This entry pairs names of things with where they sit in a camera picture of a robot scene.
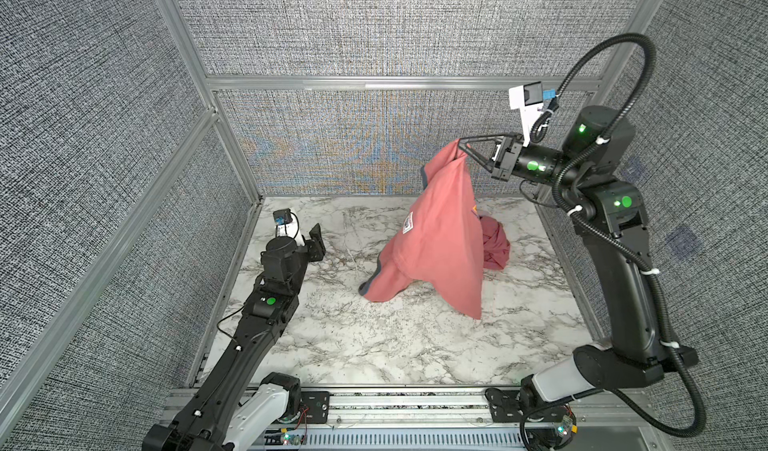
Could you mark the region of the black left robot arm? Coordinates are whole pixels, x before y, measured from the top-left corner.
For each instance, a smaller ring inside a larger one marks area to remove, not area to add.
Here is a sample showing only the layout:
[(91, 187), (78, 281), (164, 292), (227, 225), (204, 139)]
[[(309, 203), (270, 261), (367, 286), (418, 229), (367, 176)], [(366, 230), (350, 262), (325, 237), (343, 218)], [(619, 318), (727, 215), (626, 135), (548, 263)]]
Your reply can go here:
[(241, 310), (230, 343), (203, 385), (167, 426), (155, 424), (144, 450), (247, 450), (274, 422), (301, 413), (301, 381), (272, 372), (241, 399), (299, 305), (307, 267), (326, 253), (316, 224), (302, 245), (277, 235), (261, 254), (263, 272)]

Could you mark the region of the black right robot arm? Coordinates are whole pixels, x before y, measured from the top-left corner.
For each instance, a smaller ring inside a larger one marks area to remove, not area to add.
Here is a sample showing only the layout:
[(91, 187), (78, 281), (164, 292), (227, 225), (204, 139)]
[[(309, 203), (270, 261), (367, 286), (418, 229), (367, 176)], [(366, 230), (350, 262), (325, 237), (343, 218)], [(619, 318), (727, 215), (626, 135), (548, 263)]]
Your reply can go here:
[(608, 391), (659, 427), (627, 395), (674, 372), (691, 399), (694, 418), (676, 436), (693, 435), (706, 420), (701, 393), (689, 371), (695, 349), (680, 344), (650, 256), (649, 218), (640, 191), (615, 170), (635, 137), (624, 110), (583, 108), (559, 150), (520, 134), (464, 137), (458, 147), (498, 180), (528, 178), (552, 191), (594, 264), (610, 320), (606, 343), (576, 348), (564, 362), (524, 379), (517, 400), (525, 417), (538, 417), (581, 398)]

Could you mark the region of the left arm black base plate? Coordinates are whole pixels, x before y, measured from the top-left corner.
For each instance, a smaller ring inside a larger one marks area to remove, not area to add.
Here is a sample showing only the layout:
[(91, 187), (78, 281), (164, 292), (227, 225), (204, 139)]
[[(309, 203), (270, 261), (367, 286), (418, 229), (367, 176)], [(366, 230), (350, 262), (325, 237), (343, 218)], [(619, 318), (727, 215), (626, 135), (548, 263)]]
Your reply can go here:
[(278, 418), (275, 426), (298, 427), (303, 424), (326, 424), (330, 411), (331, 393), (328, 391), (302, 391), (298, 410)]

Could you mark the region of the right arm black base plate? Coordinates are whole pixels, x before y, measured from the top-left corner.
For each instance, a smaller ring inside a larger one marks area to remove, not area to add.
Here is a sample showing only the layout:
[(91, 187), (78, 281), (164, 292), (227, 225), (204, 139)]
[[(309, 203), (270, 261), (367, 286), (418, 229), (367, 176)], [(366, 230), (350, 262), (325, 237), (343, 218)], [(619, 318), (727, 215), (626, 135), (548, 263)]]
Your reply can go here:
[[(518, 388), (489, 387), (484, 390), (483, 397), (487, 402), (493, 423), (520, 423), (525, 412), (534, 408), (533, 405), (521, 405), (518, 399), (519, 394)], [(528, 421), (531, 423), (555, 423), (560, 422), (565, 415), (565, 408), (559, 406), (533, 413), (529, 416)]]

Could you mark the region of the salmon pink printed t-shirt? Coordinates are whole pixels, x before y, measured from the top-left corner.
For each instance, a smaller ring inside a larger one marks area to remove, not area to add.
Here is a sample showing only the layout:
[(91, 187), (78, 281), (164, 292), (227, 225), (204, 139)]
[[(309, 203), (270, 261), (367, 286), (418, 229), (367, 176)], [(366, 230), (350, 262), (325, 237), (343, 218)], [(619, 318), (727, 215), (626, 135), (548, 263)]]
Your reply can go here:
[(386, 302), (414, 281), (430, 283), (457, 312), (482, 316), (483, 238), (467, 163), (453, 141), (422, 168), (425, 188), (377, 257), (359, 293)]

